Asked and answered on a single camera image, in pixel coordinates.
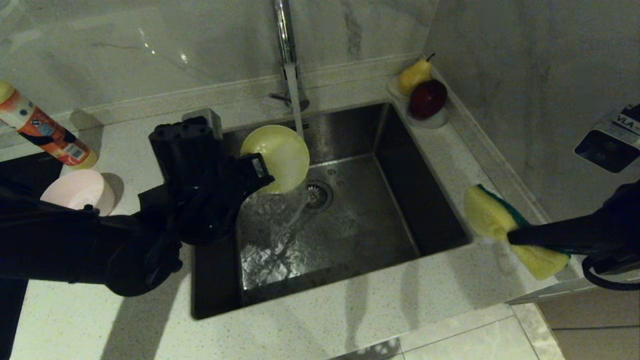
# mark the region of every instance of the yellow pear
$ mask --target yellow pear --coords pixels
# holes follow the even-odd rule
[[[398,89],[402,94],[411,95],[411,92],[419,83],[431,79],[431,63],[429,60],[433,55],[435,54],[432,54],[427,59],[421,58],[398,75]]]

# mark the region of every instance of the yellow sponge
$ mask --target yellow sponge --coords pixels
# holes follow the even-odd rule
[[[516,209],[485,190],[482,185],[467,189],[465,215],[475,232],[507,243],[508,232],[528,224]],[[509,247],[537,280],[544,280],[558,273],[570,259],[561,252],[535,245],[509,244]]]

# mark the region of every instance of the bowl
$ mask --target bowl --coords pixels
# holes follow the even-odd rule
[[[286,193],[307,177],[309,149],[295,131],[281,125],[266,125],[251,132],[240,148],[240,155],[262,154],[264,164],[275,181],[262,192]]]
[[[115,196],[113,189],[99,172],[83,169],[55,180],[44,191],[40,200],[76,210],[89,204],[100,209],[101,216],[106,216],[113,210]]]

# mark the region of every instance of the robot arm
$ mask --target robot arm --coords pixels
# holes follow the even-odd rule
[[[164,184],[138,195],[140,211],[100,217],[0,183],[0,277],[105,284],[122,296],[158,287],[180,270],[182,242],[231,233],[242,202],[274,181],[260,154],[225,154],[211,110],[158,126],[149,136]]]

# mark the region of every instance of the faucet handle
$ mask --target faucet handle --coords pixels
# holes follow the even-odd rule
[[[300,111],[305,111],[305,109],[307,109],[309,107],[309,104],[311,103],[304,95],[303,92],[300,91],[299,94],[300,96]],[[276,93],[269,93],[269,97],[272,99],[276,99],[276,100],[280,100],[283,101],[288,107],[291,107],[291,98],[289,97],[289,91],[286,91],[284,93],[284,95],[281,94],[276,94]]]

